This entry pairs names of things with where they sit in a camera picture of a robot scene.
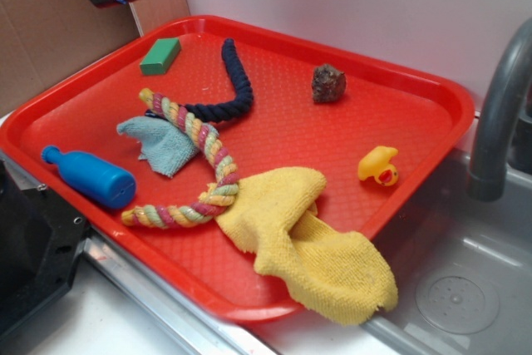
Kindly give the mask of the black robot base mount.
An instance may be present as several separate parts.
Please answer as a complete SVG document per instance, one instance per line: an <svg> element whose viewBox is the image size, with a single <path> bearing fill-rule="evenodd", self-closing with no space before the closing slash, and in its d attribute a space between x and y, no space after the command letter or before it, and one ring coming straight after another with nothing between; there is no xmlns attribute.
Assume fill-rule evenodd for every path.
<svg viewBox="0 0 532 355"><path fill-rule="evenodd" d="M51 188L21 189L1 162L1 340L70 291L89 229Z"/></svg>

